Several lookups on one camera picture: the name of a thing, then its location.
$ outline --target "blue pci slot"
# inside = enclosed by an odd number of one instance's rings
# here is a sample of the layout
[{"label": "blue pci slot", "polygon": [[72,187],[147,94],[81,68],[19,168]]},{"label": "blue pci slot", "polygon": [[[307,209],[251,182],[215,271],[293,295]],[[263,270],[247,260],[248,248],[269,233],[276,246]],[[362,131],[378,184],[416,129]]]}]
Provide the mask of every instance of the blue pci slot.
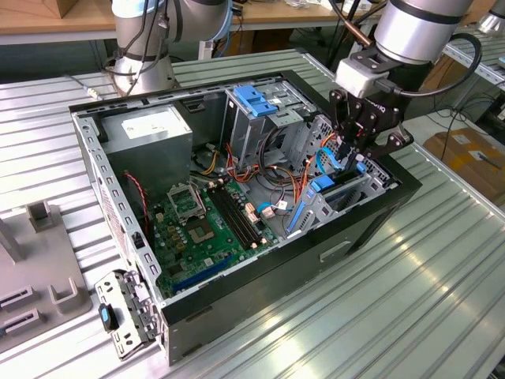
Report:
[{"label": "blue pci slot", "polygon": [[193,284],[196,284],[198,282],[201,282],[202,280],[206,280],[207,278],[210,278],[214,274],[217,274],[218,272],[224,270],[227,266],[228,263],[230,262],[230,259],[233,256],[230,255],[229,257],[226,257],[222,261],[216,263],[215,265],[212,265],[209,268],[206,268],[202,272],[198,272],[196,275],[193,275],[189,277],[188,279],[182,280],[180,283],[176,283],[172,286],[172,290],[174,292],[183,290],[184,288],[191,287]]}]

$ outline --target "red wire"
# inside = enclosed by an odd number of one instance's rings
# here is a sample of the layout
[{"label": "red wire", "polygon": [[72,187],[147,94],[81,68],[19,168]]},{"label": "red wire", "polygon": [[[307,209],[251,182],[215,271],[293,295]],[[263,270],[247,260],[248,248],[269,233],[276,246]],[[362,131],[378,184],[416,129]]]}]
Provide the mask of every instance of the red wire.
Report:
[{"label": "red wire", "polygon": [[140,183],[129,173],[125,172],[125,177],[129,178],[135,186],[137,186],[137,189],[139,190],[140,197],[142,197],[142,207],[144,208],[144,220],[145,220],[145,232],[146,234],[148,233],[148,205],[145,201],[145,196],[144,196],[144,190],[142,189],[142,186]]}]

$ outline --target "wooden table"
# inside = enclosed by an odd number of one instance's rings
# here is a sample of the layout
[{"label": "wooden table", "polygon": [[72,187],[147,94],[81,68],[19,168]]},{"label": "wooden table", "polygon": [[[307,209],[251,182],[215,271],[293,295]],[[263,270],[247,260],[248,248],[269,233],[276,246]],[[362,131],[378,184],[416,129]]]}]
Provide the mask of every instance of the wooden table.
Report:
[{"label": "wooden table", "polygon": [[[295,9],[284,1],[250,2],[244,6],[243,30],[308,28],[337,23],[332,10],[311,5]],[[234,17],[231,30],[240,21]],[[115,38],[108,0],[80,0],[64,18],[41,17],[0,9],[0,45]]]}]

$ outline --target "pci slot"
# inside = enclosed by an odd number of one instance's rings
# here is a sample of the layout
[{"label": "pci slot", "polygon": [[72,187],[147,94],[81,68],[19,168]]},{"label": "pci slot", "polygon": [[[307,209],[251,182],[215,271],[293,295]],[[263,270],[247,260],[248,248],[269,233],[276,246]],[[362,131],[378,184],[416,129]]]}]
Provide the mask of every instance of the pci slot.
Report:
[{"label": "pci slot", "polygon": [[207,278],[210,278],[214,274],[217,274],[218,272],[224,270],[228,266],[228,262],[232,256],[230,255],[229,257],[223,259],[222,261],[216,263],[215,265],[206,268],[202,272],[198,272],[196,275],[191,276],[188,279],[182,280],[180,283],[176,283],[172,286],[172,289],[174,292],[183,290],[184,288],[191,287],[193,284],[197,284],[201,282],[202,280],[206,280]]},{"label": "pci slot", "polygon": [[244,250],[251,249],[253,243],[260,243],[260,236],[253,226],[235,204],[234,199],[220,186],[207,191],[207,195],[218,209],[219,214],[224,218],[226,224],[233,231]]}]

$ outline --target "cardboard box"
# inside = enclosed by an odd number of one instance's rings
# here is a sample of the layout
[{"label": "cardboard box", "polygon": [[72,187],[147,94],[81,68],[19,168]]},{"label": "cardboard box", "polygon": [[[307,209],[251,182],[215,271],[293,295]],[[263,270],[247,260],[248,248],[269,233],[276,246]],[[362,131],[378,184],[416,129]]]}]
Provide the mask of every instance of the cardboard box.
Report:
[{"label": "cardboard box", "polygon": [[[442,156],[445,132],[428,139],[424,147],[438,159]],[[490,201],[505,204],[505,155],[487,142],[476,130],[451,131],[443,162]]]},{"label": "cardboard box", "polygon": [[63,18],[78,0],[0,0],[0,9]]}]

